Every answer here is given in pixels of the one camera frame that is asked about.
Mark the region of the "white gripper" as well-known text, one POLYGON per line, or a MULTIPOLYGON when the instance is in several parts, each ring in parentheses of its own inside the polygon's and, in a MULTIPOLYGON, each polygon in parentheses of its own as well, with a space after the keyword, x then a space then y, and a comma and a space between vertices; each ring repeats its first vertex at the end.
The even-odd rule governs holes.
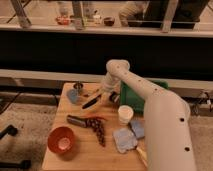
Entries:
POLYGON ((101 90, 103 92, 111 93, 114 91, 118 82, 119 79, 117 77, 114 77, 111 74, 107 73, 101 81, 101 90))

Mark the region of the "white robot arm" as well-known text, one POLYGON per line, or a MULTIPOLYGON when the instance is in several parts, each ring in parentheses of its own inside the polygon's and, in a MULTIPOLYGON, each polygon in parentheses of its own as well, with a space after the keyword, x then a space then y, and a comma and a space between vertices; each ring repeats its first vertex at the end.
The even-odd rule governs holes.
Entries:
POLYGON ((127 60, 111 59, 102 89, 126 83, 144 101, 148 171, 197 171, 188 119, 188 103, 179 95, 130 71, 127 60))

